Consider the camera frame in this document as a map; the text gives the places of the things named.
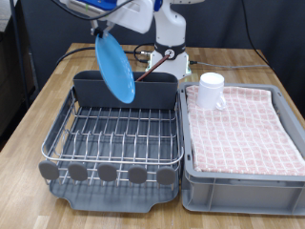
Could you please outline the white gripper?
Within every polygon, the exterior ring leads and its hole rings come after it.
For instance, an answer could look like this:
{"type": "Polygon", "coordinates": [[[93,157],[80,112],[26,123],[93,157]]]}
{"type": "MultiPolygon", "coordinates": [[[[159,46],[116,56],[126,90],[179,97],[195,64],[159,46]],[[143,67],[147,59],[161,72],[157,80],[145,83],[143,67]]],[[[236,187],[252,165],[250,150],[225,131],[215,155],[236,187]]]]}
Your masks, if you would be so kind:
{"type": "MultiPolygon", "coordinates": [[[[103,35],[107,35],[117,24],[121,27],[139,33],[147,32],[153,20],[153,0],[132,0],[115,12],[106,17],[107,27],[103,30],[103,35]]],[[[91,35],[96,36],[99,30],[91,28],[91,35]]]]}

